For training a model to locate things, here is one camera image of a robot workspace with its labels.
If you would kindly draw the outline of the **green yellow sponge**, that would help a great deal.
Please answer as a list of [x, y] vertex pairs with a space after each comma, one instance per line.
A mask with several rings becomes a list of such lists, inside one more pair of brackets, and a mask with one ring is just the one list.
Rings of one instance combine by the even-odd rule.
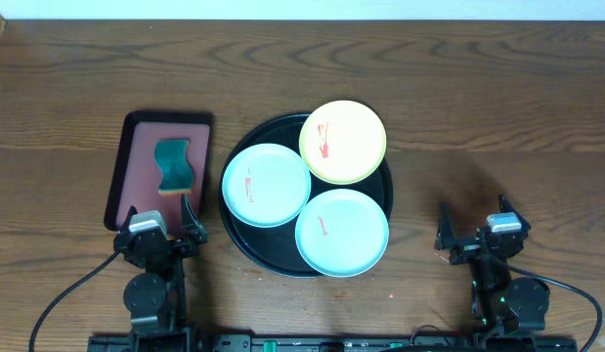
[[154, 162], [161, 173], [158, 192], [161, 195], [185, 194], [192, 191], [194, 172], [188, 163], [188, 140], [161, 140], [154, 147]]

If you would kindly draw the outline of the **light blue plate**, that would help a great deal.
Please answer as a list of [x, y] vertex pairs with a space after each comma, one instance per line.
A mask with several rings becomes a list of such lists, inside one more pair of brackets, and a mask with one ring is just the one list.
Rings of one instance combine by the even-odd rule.
[[258, 144], [233, 157], [224, 170], [221, 191], [237, 220], [273, 228], [292, 220], [306, 205], [311, 174], [292, 149]]
[[335, 189], [314, 197], [295, 226], [295, 243], [305, 262], [336, 278], [360, 275], [373, 267], [389, 241], [388, 219], [369, 196]]

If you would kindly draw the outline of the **yellow plate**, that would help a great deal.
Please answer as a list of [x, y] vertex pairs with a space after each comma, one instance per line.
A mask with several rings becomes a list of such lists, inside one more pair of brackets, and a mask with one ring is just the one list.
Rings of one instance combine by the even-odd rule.
[[299, 152], [310, 171], [335, 185], [357, 183], [385, 156], [387, 136], [379, 116], [355, 101], [326, 103], [308, 116], [299, 135]]

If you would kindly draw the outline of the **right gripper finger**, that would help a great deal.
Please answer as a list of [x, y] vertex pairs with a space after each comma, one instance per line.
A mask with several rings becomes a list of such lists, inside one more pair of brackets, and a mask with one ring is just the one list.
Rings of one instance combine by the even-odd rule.
[[437, 241], [453, 241], [455, 238], [454, 223], [449, 209], [445, 203], [441, 203], [440, 222], [437, 230]]
[[529, 222], [514, 208], [505, 194], [498, 196], [498, 206], [501, 213], [514, 213], [523, 228], [529, 228]]

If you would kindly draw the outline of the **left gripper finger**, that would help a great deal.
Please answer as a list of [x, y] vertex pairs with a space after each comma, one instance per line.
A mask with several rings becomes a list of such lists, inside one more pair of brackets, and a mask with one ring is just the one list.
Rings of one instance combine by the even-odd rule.
[[127, 212], [127, 215], [126, 215], [126, 217], [125, 217], [122, 225], [119, 227], [119, 230], [120, 231], [128, 231], [129, 227], [130, 227], [131, 219], [137, 213], [138, 213], [138, 211], [137, 211], [136, 207], [134, 205], [131, 205], [129, 207], [129, 210]]
[[188, 234], [201, 234], [203, 226], [198, 220], [186, 195], [181, 196], [181, 225]]

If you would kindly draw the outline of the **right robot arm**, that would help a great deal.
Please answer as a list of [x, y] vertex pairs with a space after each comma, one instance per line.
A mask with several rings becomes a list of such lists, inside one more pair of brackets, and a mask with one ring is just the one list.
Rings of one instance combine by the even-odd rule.
[[459, 238], [443, 204], [434, 248], [446, 250], [452, 265], [470, 267], [472, 313], [484, 324], [474, 331], [473, 343], [487, 349], [505, 343], [534, 348], [532, 334], [545, 328], [550, 290], [539, 279], [511, 277], [507, 260], [523, 250], [531, 225], [504, 195], [498, 205], [499, 212], [489, 215], [473, 237]]

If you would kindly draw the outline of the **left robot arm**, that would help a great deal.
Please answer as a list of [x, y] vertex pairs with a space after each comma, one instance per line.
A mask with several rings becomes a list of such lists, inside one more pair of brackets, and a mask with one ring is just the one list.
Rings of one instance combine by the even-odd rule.
[[123, 302], [131, 314], [132, 351], [195, 351], [195, 327], [187, 324], [183, 260], [195, 257], [207, 234], [187, 196], [181, 196], [183, 234], [169, 239], [156, 211], [131, 207], [113, 240], [115, 252], [144, 272], [126, 286]]

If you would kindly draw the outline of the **light blue plate front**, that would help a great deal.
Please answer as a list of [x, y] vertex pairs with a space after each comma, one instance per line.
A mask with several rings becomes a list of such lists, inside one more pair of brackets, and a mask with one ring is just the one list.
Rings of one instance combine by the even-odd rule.
[[388, 219], [369, 196], [335, 189], [314, 197], [295, 226], [295, 243], [305, 262], [336, 278], [360, 275], [373, 267], [389, 241]]

